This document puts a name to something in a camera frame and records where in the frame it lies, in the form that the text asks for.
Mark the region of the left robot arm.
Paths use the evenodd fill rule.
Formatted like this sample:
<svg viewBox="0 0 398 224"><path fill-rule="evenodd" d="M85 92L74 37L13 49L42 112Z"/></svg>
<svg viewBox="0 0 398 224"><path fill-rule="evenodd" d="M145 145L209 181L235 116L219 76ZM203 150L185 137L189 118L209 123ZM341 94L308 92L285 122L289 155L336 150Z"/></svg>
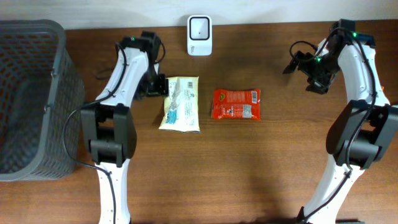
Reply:
<svg viewBox="0 0 398 224"><path fill-rule="evenodd" d="M137 146L131 113L134 100L167 96L169 82L159 72L160 37L143 31L116 44L118 59L96 99L80 112L85 147L98 174L100 223L130 223L127 203L127 171Z"/></svg>

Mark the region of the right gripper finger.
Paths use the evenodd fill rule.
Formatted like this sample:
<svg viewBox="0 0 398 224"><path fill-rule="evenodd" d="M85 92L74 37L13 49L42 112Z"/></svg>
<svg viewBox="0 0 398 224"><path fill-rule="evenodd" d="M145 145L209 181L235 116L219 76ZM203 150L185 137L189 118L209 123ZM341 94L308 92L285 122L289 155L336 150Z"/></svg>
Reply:
<svg viewBox="0 0 398 224"><path fill-rule="evenodd" d="M308 86L305 89L306 91L317 93L320 95L324 95L328 92L328 86L324 86L322 84L319 84L317 82L309 82Z"/></svg>
<svg viewBox="0 0 398 224"><path fill-rule="evenodd" d="M290 74L290 73L294 73L295 69L297 68L299 62L296 60L291 60L289 62L289 64L285 67L285 69L283 70L283 74Z"/></svg>

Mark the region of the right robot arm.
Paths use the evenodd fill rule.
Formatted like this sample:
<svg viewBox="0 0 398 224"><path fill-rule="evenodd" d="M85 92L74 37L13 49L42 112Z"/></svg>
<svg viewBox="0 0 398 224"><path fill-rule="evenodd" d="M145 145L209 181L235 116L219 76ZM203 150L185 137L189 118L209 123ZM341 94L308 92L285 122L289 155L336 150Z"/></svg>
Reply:
<svg viewBox="0 0 398 224"><path fill-rule="evenodd" d="M347 104L326 137L328 160L315 193L299 211L296 223L336 223L354 183L382 159L397 132L397 107L385 96L375 65L374 37L340 19L314 53L291 52L284 74L306 74L307 91L325 94L343 74Z"/></svg>

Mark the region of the red snack bag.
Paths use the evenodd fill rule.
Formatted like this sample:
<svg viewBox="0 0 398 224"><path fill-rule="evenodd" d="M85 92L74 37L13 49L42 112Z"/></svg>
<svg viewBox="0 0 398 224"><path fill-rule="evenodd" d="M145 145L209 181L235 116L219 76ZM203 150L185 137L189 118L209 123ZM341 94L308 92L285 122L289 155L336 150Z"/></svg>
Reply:
<svg viewBox="0 0 398 224"><path fill-rule="evenodd" d="M260 89L214 91L211 117L213 119L261 119Z"/></svg>

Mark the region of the yellow wet wipes pack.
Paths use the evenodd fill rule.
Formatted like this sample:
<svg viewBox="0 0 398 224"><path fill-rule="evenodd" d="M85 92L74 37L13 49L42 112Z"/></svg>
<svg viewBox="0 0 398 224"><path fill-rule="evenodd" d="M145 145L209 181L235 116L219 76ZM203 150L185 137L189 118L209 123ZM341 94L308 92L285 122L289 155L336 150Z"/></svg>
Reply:
<svg viewBox="0 0 398 224"><path fill-rule="evenodd" d="M170 77L169 95L164 99L161 130L199 133L198 81L199 77Z"/></svg>

